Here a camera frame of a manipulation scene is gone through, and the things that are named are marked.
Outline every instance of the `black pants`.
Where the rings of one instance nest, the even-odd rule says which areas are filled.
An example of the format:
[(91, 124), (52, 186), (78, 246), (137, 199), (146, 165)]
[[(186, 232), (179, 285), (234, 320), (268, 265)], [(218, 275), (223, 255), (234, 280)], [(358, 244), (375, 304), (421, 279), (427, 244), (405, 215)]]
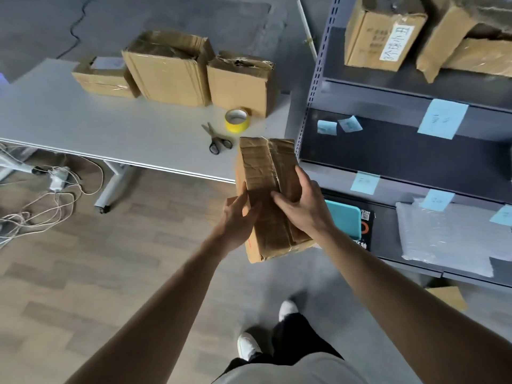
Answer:
[(325, 352), (343, 358), (328, 342), (320, 338), (308, 320), (299, 313), (290, 314), (272, 330), (274, 355), (255, 353), (249, 361), (235, 358), (223, 374), (249, 363), (294, 365), (311, 353)]

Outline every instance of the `scissors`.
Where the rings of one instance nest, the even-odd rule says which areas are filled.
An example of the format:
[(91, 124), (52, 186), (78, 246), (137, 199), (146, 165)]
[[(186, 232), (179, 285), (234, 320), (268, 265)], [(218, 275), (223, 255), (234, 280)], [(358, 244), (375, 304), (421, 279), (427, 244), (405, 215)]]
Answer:
[(219, 150), (218, 144), (224, 145), (227, 149), (233, 148), (232, 142), (230, 142), (228, 139), (222, 139), (221, 137), (219, 137), (215, 134), (215, 131), (212, 128), (212, 126), (210, 125), (210, 123), (208, 123), (208, 126), (203, 125), (203, 124), (201, 126), (203, 127), (204, 130), (206, 130), (208, 132), (208, 135), (211, 136), (210, 152), (212, 154), (214, 154), (214, 155), (219, 154), (220, 150)]

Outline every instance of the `cardboard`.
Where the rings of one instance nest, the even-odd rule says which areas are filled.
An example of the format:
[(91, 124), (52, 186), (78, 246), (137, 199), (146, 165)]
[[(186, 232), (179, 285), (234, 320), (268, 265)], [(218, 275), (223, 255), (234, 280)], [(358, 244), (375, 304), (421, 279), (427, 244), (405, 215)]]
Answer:
[(345, 64), (398, 71), (426, 18), (420, 0), (356, 0), (345, 30)]
[(221, 51), (207, 66), (211, 100), (224, 109), (244, 108), (266, 117), (277, 98), (275, 66), (263, 58)]
[(512, 1), (428, 1), (434, 19), (416, 60), (428, 83), (441, 68), (512, 76)]
[(443, 302), (452, 306), (454, 309), (459, 311), (467, 310), (467, 303), (460, 293), (459, 287), (448, 286), (448, 287), (437, 287), (437, 288), (426, 288), (432, 295), (438, 297)]
[(188, 106), (210, 103), (206, 65), (214, 50), (208, 38), (177, 31), (146, 31), (122, 54), (147, 99)]
[(276, 206), (270, 192), (280, 191), (293, 202), (301, 198), (302, 187), (295, 166), (293, 140), (241, 137), (235, 178), (237, 193), (247, 183), (246, 212), (258, 201), (263, 204), (259, 219), (245, 244), (251, 263), (309, 248), (314, 241), (296, 228)]
[(95, 59), (78, 64), (71, 72), (84, 90), (90, 93), (127, 98), (140, 95), (137, 84), (126, 67), (118, 70), (92, 69), (91, 65)]

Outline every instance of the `white sneaker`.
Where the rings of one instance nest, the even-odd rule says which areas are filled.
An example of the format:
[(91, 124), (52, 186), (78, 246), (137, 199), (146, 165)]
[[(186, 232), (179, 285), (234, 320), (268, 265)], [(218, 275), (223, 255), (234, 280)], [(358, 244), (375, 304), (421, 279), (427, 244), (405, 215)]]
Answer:
[(294, 313), (298, 313), (297, 305), (290, 300), (284, 301), (279, 309), (279, 322), (282, 322), (287, 315)]
[(261, 353), (258, 343), (249, 333), (242, 333), (238, 336), (237, 346), (238, 356), (246, 361), (249, 361), (253, 354)]

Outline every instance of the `packing tape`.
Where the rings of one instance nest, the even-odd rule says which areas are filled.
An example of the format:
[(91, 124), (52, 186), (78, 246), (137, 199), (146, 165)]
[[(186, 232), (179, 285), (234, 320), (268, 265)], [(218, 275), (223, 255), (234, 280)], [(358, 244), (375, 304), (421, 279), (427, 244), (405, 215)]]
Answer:
[(226, 129), (231, 133), (240, 133), (249, 127), (249, 114), (244, 109), (231, 109), (224, 115)]

